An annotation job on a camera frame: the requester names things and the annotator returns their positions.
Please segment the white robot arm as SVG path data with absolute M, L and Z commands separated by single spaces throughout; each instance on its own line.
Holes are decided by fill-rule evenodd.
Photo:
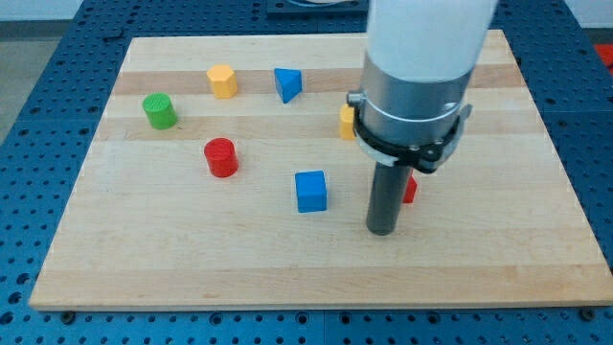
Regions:
M 464 102 L 497 4 L 493 0 L 378 0 L 369 5 L 353 132 L 374 159 L 368 229 L 396 229 L 413 171 L 434 173 L 455 151 L 472 110 Z

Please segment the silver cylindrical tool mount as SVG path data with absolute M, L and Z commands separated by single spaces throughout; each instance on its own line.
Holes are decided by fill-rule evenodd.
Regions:
M 471 73 L 443 81 L 398 79 L 365 58 L 351 91 L 358 146 L 385 167 L 434 173 L 458 147 L 472 106 L 463 103 Z

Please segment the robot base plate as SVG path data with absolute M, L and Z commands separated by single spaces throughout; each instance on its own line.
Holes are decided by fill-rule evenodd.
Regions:
M 369 0 L 348 0 L 315 3 L 299 0 L 265 0 L 268 16 L 363 14 L 369 9 Z

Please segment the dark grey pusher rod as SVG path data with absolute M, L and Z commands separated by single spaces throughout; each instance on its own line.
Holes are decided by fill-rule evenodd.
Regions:
M 412 168 L 408 166 L 375 165 L 366 218 L 372 233 L 387 236 L 395 231 L 411 172 Z

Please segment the yellow block behind arm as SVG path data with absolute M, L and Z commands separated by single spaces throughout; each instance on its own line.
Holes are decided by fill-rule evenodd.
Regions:
M 339 137 L 343 140 L 354 140 L 353 132 L 354 108 L 344 104 L 339 111 Z

